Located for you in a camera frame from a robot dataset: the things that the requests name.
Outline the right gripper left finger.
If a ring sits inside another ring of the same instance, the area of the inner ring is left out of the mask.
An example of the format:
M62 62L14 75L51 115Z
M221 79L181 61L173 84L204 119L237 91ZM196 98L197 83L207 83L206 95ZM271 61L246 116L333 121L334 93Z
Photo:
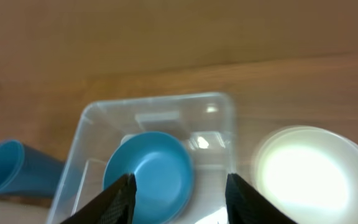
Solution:
M136 191L135 175L124 174L61 224L132 224Z

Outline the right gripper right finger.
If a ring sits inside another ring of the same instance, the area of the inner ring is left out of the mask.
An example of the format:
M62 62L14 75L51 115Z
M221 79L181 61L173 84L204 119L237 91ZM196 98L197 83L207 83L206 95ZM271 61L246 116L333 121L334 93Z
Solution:
M228 174L225 189L230 224L296 224L238 174Z

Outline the blue bowl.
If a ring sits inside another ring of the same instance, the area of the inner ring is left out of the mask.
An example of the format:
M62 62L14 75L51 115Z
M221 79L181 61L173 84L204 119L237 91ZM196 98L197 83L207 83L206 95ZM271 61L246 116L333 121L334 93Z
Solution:
M104 171L106 190L124 174L137 186L133 223L166 223L189 202L195 184L193 162L183 144L162 132L135 135L121 144Z

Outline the cream bowl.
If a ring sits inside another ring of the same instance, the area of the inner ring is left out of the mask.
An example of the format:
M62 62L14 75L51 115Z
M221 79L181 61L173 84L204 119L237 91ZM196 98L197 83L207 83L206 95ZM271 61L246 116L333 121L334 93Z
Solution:
M289 126L255 148L252 183L297 223L358 223L358 145L312 126Z

